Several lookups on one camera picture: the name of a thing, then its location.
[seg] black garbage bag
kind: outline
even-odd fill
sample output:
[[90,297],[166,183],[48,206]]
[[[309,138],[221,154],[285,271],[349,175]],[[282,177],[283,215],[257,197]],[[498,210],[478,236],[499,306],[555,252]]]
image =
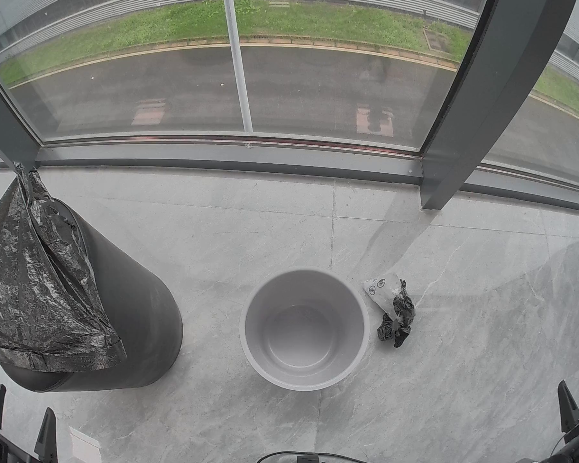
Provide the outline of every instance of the black garbage bag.
[[406,291],[406,282],[400,280],[401,290],[394,296],[393,306],[394,319],[385,313],[382,317],[381,325],[377,328],[377,337],[380,341],[394,338],[394,347],[399,348],[410,333],[410,324],[414,321],[416,310],[412,299]]
[[0,200],[0,362],[85,372],[124,359],[77,227],[17,164]]

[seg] glass pane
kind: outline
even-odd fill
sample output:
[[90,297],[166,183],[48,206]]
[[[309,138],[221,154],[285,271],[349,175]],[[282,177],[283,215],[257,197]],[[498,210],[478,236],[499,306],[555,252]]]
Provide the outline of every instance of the glass pane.
[[256,132],[420,149],[478,16],[364,1],[236,0]]
[[42,139],[243,131],[223,1],[166,1],[0,0],[0,78]]
[[579,0],[548,66],[484,161],[579,185]]

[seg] yellow curb line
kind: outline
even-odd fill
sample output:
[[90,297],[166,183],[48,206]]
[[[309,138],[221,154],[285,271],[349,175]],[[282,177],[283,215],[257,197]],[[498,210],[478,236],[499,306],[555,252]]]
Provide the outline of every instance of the yellow curb line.
[[[37,77],[33,77],[32,79],[28,79],[26,81],[23,81],[15,86],[13,86],[12,88],[9,88],[9,89],[15,89],[15,88],[18,88],[19,86],[23,86],[25,84],[36,81],[38,79],[43,79],[45,77],[50,77],[50,76],[57,74],[57,73],[66,72],[68,70],[73,70],[74,68],[85,67],[85,66],[90,66],[90,65],[94,65],[94,64],[100,64],[103,62],[109,62],[110,60],[118,60],[120,58],[137,57],[137,56],[141,56],[141,55],[150,55],[153,53],[162,53],[165,51],[174,51],[174,50],[196,50],[198,48],[223,48],[223,47],[227,48],[229,46],[230,46],[229,43],[211,43],[211,44],[195,44],[195,45],[186,44],[186,45],[182,45],[182,46],[168,46],[166,48],[156,48],[154,50],[142,50],[142,51],[134,51],[132,53],[125,53],[125,54],[121,54],[121,55],[113,55],[111,57],[103,57],[103,58],[99,58],[96,60],[90,60],[89,62],[84,62],[81,64],[76,64],[73,66],[60,68],[60,69],[54,70],[52,72],[44,73],[44,74],[38,75]],[[404,62],[411,62],[413,64],[420,64],[420,65],[424,65],[424,66],[428,66],[428,67],[441,68],[443,70],[448,70],[450,72],[457,72],[457,69],[454,67],[447,67],[447,66],[443,66],[440,64],[434,64],[432,62],[426,62],[423,60],[417,60],[417,59],[413,59],[413,58],[409,58],[409,57],[402,57],[399,55],[389,55],[387,53],[382,53],[382,52],[378,52],[378,51],[355,50],[353,48],[343,48],[342,46],[322,46],[322,45],[314,45],[314,44],[272,43],[272,42],[270,42],[270,43],[268,43],[268,42],[241,42],[240,46],[253,46],[253,47],[268,46],[268,47],[274,47],[274,48],[279,48],[279,47],[281,47],[281,48],[309,48],[312,50],[345,51],[345,52],[349,52],[349,53],[359,53],[362,55],[372,55],[372,56],[376,56],[376,57],[384,57],[384,58],[391,58],[391,59],[395,59],[395,60],[403,60]],[[542,97],[535,96],[532,93],[530,93],[528,96],[531,97],[532,99],[536,99],[537,101],[540,101],[541,103],[547,104],[547,105],[551,106],[552,108],[560,110],[561,112],[566,113],[567,115],[570,115],[571,117],[579,120],[578,115],[572,113],[571,111],[568,111],[568,110],[562,108],[561,106],[559,106],[557,104],[551,103],[551,102],[547,101],[546,99],[543,99]]]

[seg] gray metal frame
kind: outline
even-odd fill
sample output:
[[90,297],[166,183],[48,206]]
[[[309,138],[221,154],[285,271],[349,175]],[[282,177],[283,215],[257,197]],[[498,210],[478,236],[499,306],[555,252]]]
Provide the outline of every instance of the gray metal frame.
[[487,0],[426,149],[420,198],[440,209],[498,140],[532,90],[576,0]]
[[11,168],[15,161],[26,166],[168,166],[412,183],[420,185],[425,209],[441,209],[460,189],[579,209],[579,188],[572,185],[479,167],[547,64],[574,3],[486,0],[460,71],[419,155],[343,141],[249,135],[253,127],[233,0],[225,0],[244,138],[143,140],[133,133],[43,143],[0,85],[0,159]]

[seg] black cable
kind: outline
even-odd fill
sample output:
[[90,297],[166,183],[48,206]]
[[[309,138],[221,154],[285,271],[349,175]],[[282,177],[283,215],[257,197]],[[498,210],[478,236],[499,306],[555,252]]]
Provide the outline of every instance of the black cable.
[[341,459],[345,459],[347,461],[353,461],[354,463],[367,463],[366,461],[363,461],[361,459],[350,458],[349,456],[343,456],[342,454],[334,454],[332,452],[316,452],[316,451],[311,451],[311,452],[304,452],[304,451],[271,452],[270,454],[267,454],[266,456],[263,456],[262,458],[257,460],[257,463],[262,463],[262,461],[264,461],[265,459],[270,458],[270,456],[276,456],[277,454],[317,454],[319,456],[331,456],[332,458],[341,458]]
[[559,444],[559,442],[560,442],[560,441],[561,441],[561,440],[564,438],[564,436],[565,436],[565,435],[566,435],[565,433],[564,433],[564,434],[562,434],[562,437],[560,437],[560,438],[557,440],[557,443],[556,443],[556,445],[555,445],[555,446],[553,446],[553,449],[551,450],[551,454],[549,455],[549,458],[550,458],[551,456],[553,456],[553,452],[556,450],[556,447],[557,447],[557,445],[558,445],[558,444]]

